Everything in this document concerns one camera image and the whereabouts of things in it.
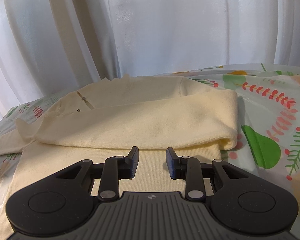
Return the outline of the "cream knit sweater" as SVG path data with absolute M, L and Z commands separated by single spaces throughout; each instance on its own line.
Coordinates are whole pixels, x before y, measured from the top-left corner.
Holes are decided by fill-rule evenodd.
M 148 76 L 89 84 L 55 102 L 34 123 L 17 119 L 0 136 L 0 155 L 21 158 L 7 194 L 83 159 L 101 163 L 139 149 L 135 177 L 120 191 L 180 191 L 166 150 L 210 163 L 237 143 L 237 94 L 181 76 Z

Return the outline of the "floral bed sheet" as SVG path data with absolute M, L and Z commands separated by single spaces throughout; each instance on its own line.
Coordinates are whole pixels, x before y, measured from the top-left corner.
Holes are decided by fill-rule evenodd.
M 220 158 L 294 194 L 299 214 L 292 232 L 300 238 L 300 68 L 244 64 L 170 76 L 236 92 L 237 143 Z M 21 155 L 0 155 L 2 167 L 9 157 Z M 13 233 L 5 212 L 8 188 L 0 192 L 0 239 Z

